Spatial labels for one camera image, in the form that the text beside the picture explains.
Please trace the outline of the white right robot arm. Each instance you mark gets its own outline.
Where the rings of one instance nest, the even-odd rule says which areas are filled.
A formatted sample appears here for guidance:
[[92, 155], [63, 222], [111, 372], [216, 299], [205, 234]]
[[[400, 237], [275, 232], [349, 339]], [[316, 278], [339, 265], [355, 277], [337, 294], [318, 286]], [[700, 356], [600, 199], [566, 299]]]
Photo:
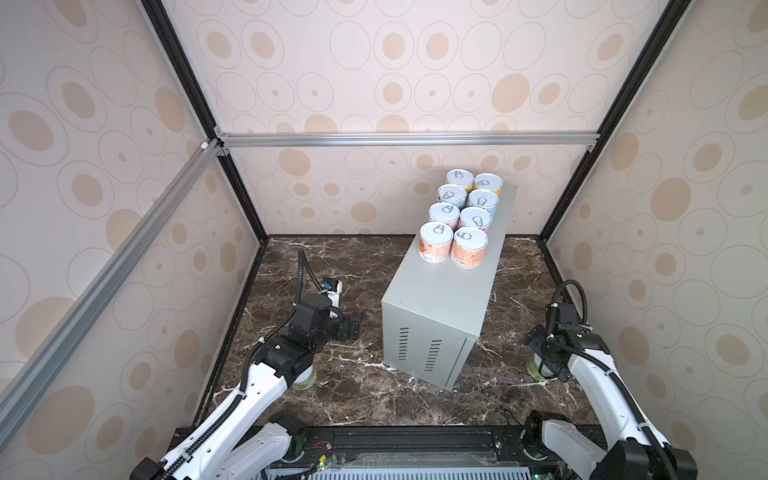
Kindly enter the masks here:
[[599, 420], [606, 446], [555, 413], [535, 410], [520, 442], [532, 460], [557, 455], [581, 479], [695, 479], [692, 454], [671, 445], [645, 415], [615, 369], [602, 339], [581, 325], [549, 331], [537, 326], [524, 344], [548, 380], [576, 380]]

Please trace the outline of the yellow orange label can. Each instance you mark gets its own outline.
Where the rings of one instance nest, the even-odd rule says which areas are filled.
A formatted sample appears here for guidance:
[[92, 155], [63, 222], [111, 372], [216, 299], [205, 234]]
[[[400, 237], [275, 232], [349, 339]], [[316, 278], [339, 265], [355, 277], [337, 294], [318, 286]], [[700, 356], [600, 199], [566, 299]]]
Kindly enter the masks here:
[[504, 187], [504, 181], [501, 177], [493, 173], [480, 173], [474, 178], [475, 190], [488, 190], [499, 196]]

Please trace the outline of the pink flower label can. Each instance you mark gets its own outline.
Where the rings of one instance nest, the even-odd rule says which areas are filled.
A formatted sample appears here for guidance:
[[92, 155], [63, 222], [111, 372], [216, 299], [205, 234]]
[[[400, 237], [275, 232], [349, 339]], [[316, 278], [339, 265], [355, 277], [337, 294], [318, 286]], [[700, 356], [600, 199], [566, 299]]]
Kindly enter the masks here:
[[487, 233], [492, 225], [492, 215], [480, 207], [466, 207], [461, 210], [459, 216], [459, 227], [477, 228]]

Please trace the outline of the green label can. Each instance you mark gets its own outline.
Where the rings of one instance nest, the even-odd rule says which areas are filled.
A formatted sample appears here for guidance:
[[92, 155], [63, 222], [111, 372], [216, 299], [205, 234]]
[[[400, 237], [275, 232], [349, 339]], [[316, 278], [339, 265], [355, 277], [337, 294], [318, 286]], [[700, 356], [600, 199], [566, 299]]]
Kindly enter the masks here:
[[317, 372], [313, 366], [310, 366], [296, 378], [292, 387], [299, 391], [307, 390], [314, 385], [316, 378]]
[[529, 375], [537, 382], [545, 380], [543, 374], [539, 372], [539, 360], [540, 358], [536, 354], [533, 354], [526, 363], [526, 368]]

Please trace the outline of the brown label can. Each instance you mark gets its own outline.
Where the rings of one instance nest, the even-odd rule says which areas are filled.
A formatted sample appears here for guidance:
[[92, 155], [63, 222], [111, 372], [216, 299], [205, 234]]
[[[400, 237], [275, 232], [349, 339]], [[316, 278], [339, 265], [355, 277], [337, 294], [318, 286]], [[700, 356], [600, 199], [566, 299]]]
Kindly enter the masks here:
[[448, 259], [453, 244], [454, 230], [443, 222], [427, 222], [419, 230], [418, 253], [422, 260], [432, 264]]

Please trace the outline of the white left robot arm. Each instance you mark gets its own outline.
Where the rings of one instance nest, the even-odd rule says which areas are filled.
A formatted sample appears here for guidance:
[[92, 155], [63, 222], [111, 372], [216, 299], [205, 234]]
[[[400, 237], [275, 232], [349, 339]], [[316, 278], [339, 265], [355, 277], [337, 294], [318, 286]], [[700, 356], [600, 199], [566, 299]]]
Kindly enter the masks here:
[[357, 340], [362, 312], [345, 313], [337, 294], [307, 294], [243, 362], [240, 381], [217, 409], [159, 461], [144, 458], [132, 479], [253, 479], [299, 445], [293, 418], [268, 422], [244, 440], [256, 420], [294, 384], [310, 379], [315, 356], [330, 341]]

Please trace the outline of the teal label can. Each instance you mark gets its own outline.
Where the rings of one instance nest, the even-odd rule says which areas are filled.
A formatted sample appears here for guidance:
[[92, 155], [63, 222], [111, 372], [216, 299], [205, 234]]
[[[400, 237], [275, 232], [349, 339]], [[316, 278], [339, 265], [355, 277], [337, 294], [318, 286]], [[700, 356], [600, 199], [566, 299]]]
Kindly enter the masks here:
[[485, 210], [490, 216], [493, 216], [500, 202], [499, 196], [491, 190], [476, 189], [469, 193], [467, 197], [467, 207], [477, 207]]

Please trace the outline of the light blue label can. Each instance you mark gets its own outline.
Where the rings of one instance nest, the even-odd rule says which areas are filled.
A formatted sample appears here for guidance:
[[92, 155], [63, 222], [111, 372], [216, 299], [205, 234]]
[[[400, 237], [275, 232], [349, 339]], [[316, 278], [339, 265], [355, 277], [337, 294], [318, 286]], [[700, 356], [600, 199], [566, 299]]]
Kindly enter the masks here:
[[456, 184], [441, 185], [437, 190], [437, 199], [439, 202], [449, 203], [458, 209], [463, 209], [465, 207], [467, 197], [467, 190]]

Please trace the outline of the orange fruit label can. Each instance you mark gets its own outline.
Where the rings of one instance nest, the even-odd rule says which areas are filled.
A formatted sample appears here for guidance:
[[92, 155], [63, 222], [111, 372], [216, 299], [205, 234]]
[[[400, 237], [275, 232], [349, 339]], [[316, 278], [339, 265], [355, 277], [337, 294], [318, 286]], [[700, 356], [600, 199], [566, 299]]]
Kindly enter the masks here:
[[450, 255], [453, 263], [464, 269], [477, 268], [483, 261], [488, 235], [474, 227], [461, 227], [454, 232]]

